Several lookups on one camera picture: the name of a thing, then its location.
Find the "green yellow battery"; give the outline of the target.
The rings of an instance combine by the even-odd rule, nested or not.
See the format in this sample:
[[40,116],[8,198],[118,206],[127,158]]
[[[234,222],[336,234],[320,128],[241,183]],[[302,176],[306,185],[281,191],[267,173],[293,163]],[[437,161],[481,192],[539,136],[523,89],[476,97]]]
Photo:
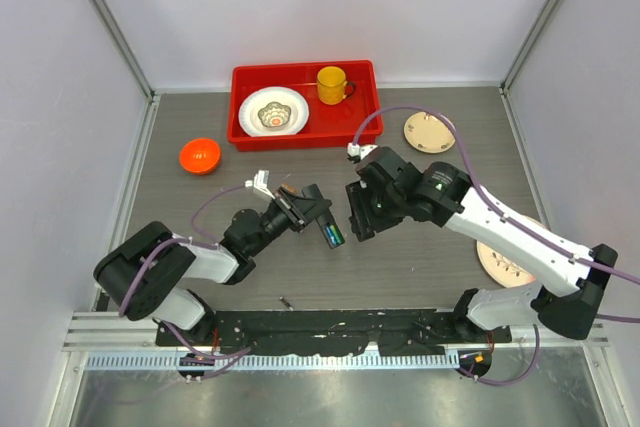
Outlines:
[[341,244],[344,243],[344,238],[342,236],[342,233],[341,233],[340,229],[335,224],[330,224],[329,225],[329,230],[332,233],[332,236],[334,238],[334,243],[336,245],[341,245]]

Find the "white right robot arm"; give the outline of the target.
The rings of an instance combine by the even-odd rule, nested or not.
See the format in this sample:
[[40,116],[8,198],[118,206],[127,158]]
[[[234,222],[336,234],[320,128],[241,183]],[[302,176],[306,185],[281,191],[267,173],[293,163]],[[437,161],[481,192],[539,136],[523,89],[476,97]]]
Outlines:
[[393,149],[347,148],[358,180],[347,185],[351,230],[359,241],[410,218],[463,234],[534,278],[519,287],[467,289],[450,328],[465,342],[509,326],[541,325],[573,340],[588,337],[618,254],[568,241],[505,206],[447,162],[421,171]]

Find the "black remote control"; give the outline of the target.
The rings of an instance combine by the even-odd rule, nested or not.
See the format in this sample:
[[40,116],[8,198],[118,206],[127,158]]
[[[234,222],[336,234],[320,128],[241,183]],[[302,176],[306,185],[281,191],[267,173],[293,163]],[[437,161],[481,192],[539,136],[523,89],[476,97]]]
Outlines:
[[[319,187],[316,184],[311,184],[309,186],[306,186],[302,189],[302,194],[304,197],[306,198],[310,198],[310,199],[320,199],[320,200],[324,200],[324,196],[321,192],[321,190],[319,189]],[[339,226],[337,225],[337,222],[333,216],[333,214],[331,213],[331,210],[329,208],[327,208],[322,214],[320,214],[317,218],[316,218],[316,223],[327,243],[327,245],[329,246],[330,249],[335,249],[338,248],[340,246],[342,246],[345,243],[338,245],[335,248],[332,248],[329,243],[327,242],[326,239],[326,234],[324,232],[324,226],[326,224],[335,224],[338,228]]]

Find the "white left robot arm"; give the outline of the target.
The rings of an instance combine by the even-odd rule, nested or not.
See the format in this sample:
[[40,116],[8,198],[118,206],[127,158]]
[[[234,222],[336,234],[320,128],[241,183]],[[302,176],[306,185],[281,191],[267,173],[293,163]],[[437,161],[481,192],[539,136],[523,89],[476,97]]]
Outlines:
[[93,277],[131,321],[151,319],[193,346],[205,344],[215,328],[213,309],[196,293],[180,287],[184,279],[235,285],[255,267],[255,258],[287,231],[316,223],[330,248],[344,237],[330,211],[331,202],[315,184],[300,192],[272,191],[258,180],[246,188],[268,201],[264,212],[238,211],[219,242],[180,237],[160,221],[136,232],[100,260]]

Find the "blue battery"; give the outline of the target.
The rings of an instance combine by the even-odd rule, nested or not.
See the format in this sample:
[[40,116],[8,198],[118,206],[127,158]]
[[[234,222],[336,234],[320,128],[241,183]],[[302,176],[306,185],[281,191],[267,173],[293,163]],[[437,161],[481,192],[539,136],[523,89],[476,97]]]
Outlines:
[[324,226],[324,232],[326,234],[326,239],[329,245],[332,248],[337,247],[339,245],[339,239],[334,233],[333,226],[331,224],[326,224]]

